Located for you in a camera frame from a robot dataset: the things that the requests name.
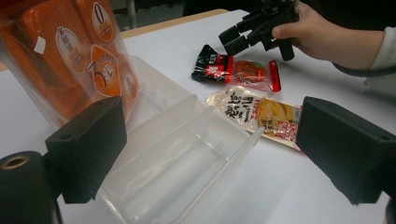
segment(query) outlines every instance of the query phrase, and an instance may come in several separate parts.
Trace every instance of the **container compartment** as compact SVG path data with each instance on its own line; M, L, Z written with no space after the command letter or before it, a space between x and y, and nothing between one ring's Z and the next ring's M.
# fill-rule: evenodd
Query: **container compartment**
M140 59L132 65L143 87L134 127L100 192L125 223L199 223L261 135L250 137Z

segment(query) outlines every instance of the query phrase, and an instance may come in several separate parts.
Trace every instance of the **plastic wrapper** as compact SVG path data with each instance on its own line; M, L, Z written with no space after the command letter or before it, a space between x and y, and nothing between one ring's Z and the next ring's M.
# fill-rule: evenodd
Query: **plastic wrapper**
M57 129L121 95L125 122L139 85L107 0L0 3L0 59Z
M208 105L249 132L265 127L262 136L298 149L295 144L301 107L265 98L242 86L211 94Z
M237 60L231 55L218 54L208 45L201 50L191 76L200 82L212 80L259 91L281 89L276 61L263 64Z

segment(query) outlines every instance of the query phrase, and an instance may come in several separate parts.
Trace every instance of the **table surface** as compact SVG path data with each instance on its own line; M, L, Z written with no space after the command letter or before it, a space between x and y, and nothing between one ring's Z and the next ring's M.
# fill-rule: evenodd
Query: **table surface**
M156 31L148 28L139 35L123 34L125 46L129 54L204 101L224 86L191 79L198 53L205 44L225 53L219 34L247 14L242 10L224 12L169 23ZM236 57L278 62L282 91L267 93L271 99L293 105L300 105L305 96L329 100L396 134L395 102L365 93L363 78L342 74L331 63L311 59L297 49L295 54L285 63L277 49L265 51L257 45ZM8 70L1 72L0 78L0 158L24 150L44 154L44 140L53 130ZM303 153L262 138L247 155L235 183L203 223L382 223L388 199L382 194L375 204L351 205ZM66 224L120 223L100 197L87 204L64 204L62 197L58 202Z

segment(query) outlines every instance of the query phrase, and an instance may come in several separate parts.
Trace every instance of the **person's arm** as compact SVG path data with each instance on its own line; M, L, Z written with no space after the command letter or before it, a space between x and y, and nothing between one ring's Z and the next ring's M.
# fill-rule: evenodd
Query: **person's arm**
M384 39L383 31L349 30L323 19L310 6L300 3L297 22L273 29L274 38L292 38L305 54L345 68L368 70Z

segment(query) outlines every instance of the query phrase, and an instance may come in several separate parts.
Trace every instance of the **translucent plastic bin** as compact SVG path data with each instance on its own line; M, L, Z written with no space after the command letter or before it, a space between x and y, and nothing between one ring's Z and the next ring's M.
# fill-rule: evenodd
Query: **translucent plastic bin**
M125 223L200 223L262 130L250 136L142 60L131 61L141 95L100 193Z

